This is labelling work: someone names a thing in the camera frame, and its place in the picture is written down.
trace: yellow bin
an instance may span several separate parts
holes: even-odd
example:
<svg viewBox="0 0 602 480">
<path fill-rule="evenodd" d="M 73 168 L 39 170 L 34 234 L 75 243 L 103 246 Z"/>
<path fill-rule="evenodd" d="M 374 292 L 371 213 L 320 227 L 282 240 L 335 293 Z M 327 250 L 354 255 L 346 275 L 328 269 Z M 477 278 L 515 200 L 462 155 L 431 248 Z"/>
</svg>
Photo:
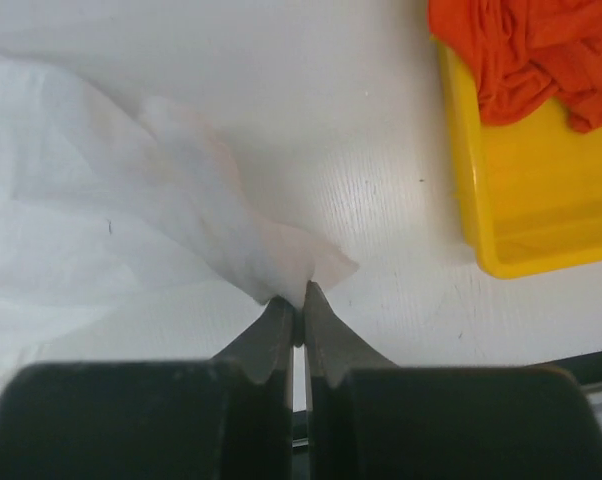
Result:
<svg viewBox="0 0 602 480">
<path fill-rule="evenodd" d="M 470 71 L 439 45 L 458 200 L 479 266 L 515 278 L 602 260 L 602 128 L 567 126 L 546 102 L 507 127 L 481 124 Z"/>
</svg>

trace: white fabric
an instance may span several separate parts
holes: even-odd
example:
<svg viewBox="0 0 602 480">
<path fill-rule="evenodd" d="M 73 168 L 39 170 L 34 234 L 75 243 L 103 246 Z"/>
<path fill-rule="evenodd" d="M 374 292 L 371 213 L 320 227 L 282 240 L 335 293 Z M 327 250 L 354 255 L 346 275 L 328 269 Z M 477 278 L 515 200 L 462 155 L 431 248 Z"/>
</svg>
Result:
<svg viewBox="0 0 602 480">
<path fill-rule="evenodd" d="M 188 108 L 148 99 L 134 119 L 69 72 L 0 57 L 0 351 L 148 291 L 220 276 L 301 307 L 310 278 L 355 269 L 254 211 Z"/>
</svg>

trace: red cloth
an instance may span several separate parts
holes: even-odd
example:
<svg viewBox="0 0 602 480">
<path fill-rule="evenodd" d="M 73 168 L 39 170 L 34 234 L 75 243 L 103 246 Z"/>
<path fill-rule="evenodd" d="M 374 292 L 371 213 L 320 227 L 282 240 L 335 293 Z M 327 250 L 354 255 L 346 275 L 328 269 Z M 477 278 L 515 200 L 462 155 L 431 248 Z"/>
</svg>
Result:
<svg viewBox="0 0 602 480">
<path fill-rule="evenodd" d="M 556 95 L 602 126 L 602 0 L 430 0 L 432 33 L 470 67 L 481 119 L 504 125 Z"/>
</svg>

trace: orange cloth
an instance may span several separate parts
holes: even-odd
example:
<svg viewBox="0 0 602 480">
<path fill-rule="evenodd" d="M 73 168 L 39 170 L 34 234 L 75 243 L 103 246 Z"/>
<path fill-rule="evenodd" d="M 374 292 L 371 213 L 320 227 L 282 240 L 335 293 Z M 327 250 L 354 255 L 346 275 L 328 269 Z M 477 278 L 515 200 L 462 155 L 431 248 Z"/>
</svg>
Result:
<svg viewBox="0 0 602 480">
<path fill-rule="evenodd" d="M 430 0 L 429 22 L 472 70 L 484 123 L 556 95 L 574 130 L 602 126 L 602 0 Z"/>
</svg>

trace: yellow tray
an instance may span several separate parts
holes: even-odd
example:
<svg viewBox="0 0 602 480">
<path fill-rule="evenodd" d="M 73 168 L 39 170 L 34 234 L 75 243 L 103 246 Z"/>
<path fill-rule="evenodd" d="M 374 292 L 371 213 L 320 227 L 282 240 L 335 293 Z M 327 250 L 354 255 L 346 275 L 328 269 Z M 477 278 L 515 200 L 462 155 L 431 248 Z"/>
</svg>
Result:
<svg viewBox="0 0 602 480">
<path fill-rule="evenodd" d="M 439 45 L 458 200 L 479 266 L 499 278 L 602 260 L 602 128 L 573 132 L 546 102 L 507 127 L 481 124 L 463 62 Z"/>
</svg>

